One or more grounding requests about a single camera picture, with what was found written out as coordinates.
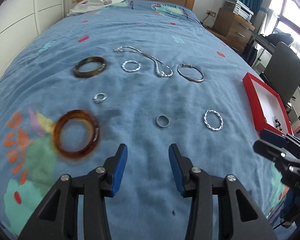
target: white wardrobe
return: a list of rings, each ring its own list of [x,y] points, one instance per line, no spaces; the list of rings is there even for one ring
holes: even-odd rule
[[[0,6],[0,78],[28,44],[62,18],[63,0],[5,0]]]

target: blue gripper pad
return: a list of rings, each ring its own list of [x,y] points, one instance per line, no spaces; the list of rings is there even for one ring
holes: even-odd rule
[[[287,146],[287,141],[283,136],[273,134],[270,131],[262,130],[259,136],[261,140],[271,143],[278,148],[285,148]]]
[[[169,146],[169,160],[170,160],[170,166],[172,169],[174,181],[177,186],[177,190],[180,192],[181,196],[183,196],[184,192],[185,192],[185,188],[183,187],[183,176],[182,176],[181,168],[178,163],[177,157],[174,154],[174,151],[173,151],[173,148],[171,145]]]
[[[124,168],[126,166],[127,158],[128,158],[128,148],[125,145],[121,152],[121,156],[117,161],[116,169],[113,173],[113,183],[112,183],[112,189],[111,189],[111,193],[113,196],[118,192],[118,190],[120,188],[120,184],[121,184]]]

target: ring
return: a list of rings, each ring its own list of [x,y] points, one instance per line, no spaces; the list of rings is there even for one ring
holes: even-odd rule
[[[168,120],[168,123],[167,123],[166,125],[160,124],[160,123],[159,123],[159,118],[160,118],[160,117],[164,117],[165,119],[167,119],[167,120]],[[158,125],[159,127],[165,128],[165,127],[167,127],[169,124],[170,124],[170,120],[169,120],[169,118],[168,118],[166,115],[160,114],[160,115],[157,117],[157,125]]]
[[[61,146],[60,135],[64,125],[69,120],[74,118],[81,118],[85,121],[85,123],[88,123],[92,128],[92,136],[90,142],[83,149],[76,152],[68,152],[64,150]],[[59,153],[64,157],[71,159],[78,159],[90,153],[97,146],[98,136],[99,125],[97,120],[91,114],[88,114],[86,111],[83,110],[72,110],[60,117],[53,129],[52,134],[54,145],[59,151]]]
[[[197,70],[197,71],[201,74],[202,79],[195,79],[195,78],[187,77],[186,75],[184,75],[184,74],[182,74],[182,73],[180,72],[179,67],[194,68],[195,70]],[[202,73],[202,71],[201,71],[200,69],[198,69],[198,68],[192,66],[192,65],[187,65],[187,64],[179,65],[179,66],[177,67],[177,71],[178,71],[178,73],[179,73],[180,76],[184,77],[185,79],[187,79],[187,80],[189,80],[189,81],[191,81],[191,82],[200,83],[200,82],[202,82],[202,81],[204,80],[204,74]]]
[[[126,69],[125,65],[126,65],[127,63],[136,63],[136,64],[138,64],[138,67],[137,67],[136,69],[131,69],[131,70],[130,70],[130,69]],[[121,65],[121,67],[122,67],[122,69],[123,69],[124,71],[126,71],[126,72],[135,72],[135,71],[140,70],[141,64],[140,64],[139,62],[135,61],[135,60],[127,60],[127,61],[125,61],[125,62]]]
[[[95,70],[92,71],[88,71],[88,72],[80,72],[79,68],[81,68],[83,65],[90,63],[90,62],[100,62],[102,63],[100,68],[97,68]],[[80,78],[89,78],[89,77],[93,77],[96,75],[99,75],[102,71],[104,71],[106,68],[106,60],[102,57],[88,57],[85,58],[81,61],[79,61],[73,68],[73,73],[76,77],[80,77]]]
[[[99,94],[96,94],[94,97],[93,97],[93,100],[95,103],[101,103],[103,100],[105,100],[107,98],[106,94],[104,93],[99,93]]]
[[[215,113],[215,114],[219,117],[219,119],[220,119],[220,121],[221,121],[221,125],[220,125],[219,128],[213,128],[213,127],[211,127],[211,126],[208,124],[208,122],[207,122],[207,113],[208,113],[208,112],[213,112],[213,113]],[[210,130],[212,130],[212,131],[220,131],[220,130],[222,129],[222,127],[223,127],[223,119],[222,119],[221,115],[220,115],[218,112],[216,112],[215,110],[207,110],[207,112],[204,114],[203,119],[204,119],[204,123],[206,124],[206,126],[207,126]]]

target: chair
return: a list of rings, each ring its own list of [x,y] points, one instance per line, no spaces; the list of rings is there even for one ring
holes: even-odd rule
[[[279,94],[287,113],[290,113],[290,100],[300,84],[300,59],[297,54],[285,43],[279,42],[260,77]]]

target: silver ring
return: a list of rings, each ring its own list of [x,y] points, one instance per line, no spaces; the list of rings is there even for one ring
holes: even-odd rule
[[[136,63],[136,64],[138,64],[138,67],[136,68],[136,69],[126,69],[126,64],[127,63]],[[121,67],[122,67],[122,69],[124,70],[124,71],[126,71],[126,72],[135,72],[135,71],[138,71],[138,70],[140,70],[140,68],[141,68],[141,64],[139,63],[139,62],[137,62],[137,61],[135,61],[135,60],[127,60],[127,61],[125,61],[122,65],[121,65]]]
[[[208,113],[208,112],[213,112],[213,113],[215,113],[215,114],[219,117],[219,119],[220,119],[220,121],[221,121],[221,125],[220,125],[219,128],[213,128],[213,127],[211,127],[211,126],[208,124],[208,122],[207,122],[207,113]],[[212,130],[212,131],[220,131],[220,130],[222,129],[222,127],[223,127],[223,119],[222,119],[221,115],[220,115],[218,112],[216,112],[215,110],[207,110],[207,112],[204,114],[203,119],[204,119],[204,123],[206,124],[206,126],[207,126],[210,130]]]
[[[195,79],[195,78],[187,77],[186,75],[184,75],[184,74],[182,74],[182,73],[180,72],[179,67],[194,68],[196,71],[198,71],[198,72],[201,74],[202,79]],[[191,81],[191,82],[200,83],[200,82],[202,82],[202,81],[204,80],[204,74],[202,73],[202,71],[201,71],[199,68],[196,68],[196,67],[194,67],[194,66],[192,66],[192,65],[187,65],[187,64],[179,65],[179,66],[177,67],[177,71],[178,71],[178,73],[179,73],[180,76],[184,77],[185,79],[187,79],[187,80],[189,80],[189,81]]]
[[[99,94],[96,94],[96,95],[93,97],[93,101],[94,101],[95,103],[100,103],[100,102],[106,100],[106,98],[107,98],[106,94],[104,94],[104,93],[99,93]]]
[[[160,118],[160,117],[164,117],[165,119],[167,119],[167,120],[168,120],[168,123],[167,123],[166,125],[160,124],[160,123],[159,123],[159,118]],[[165,128],[165,127],[167,127],[169,124],[170,124],[170,120],[169,120],[169,118],[168,118],[166,115],[160,114],[160,115],[157,117],[157,125],[158,125],[159,127]]]

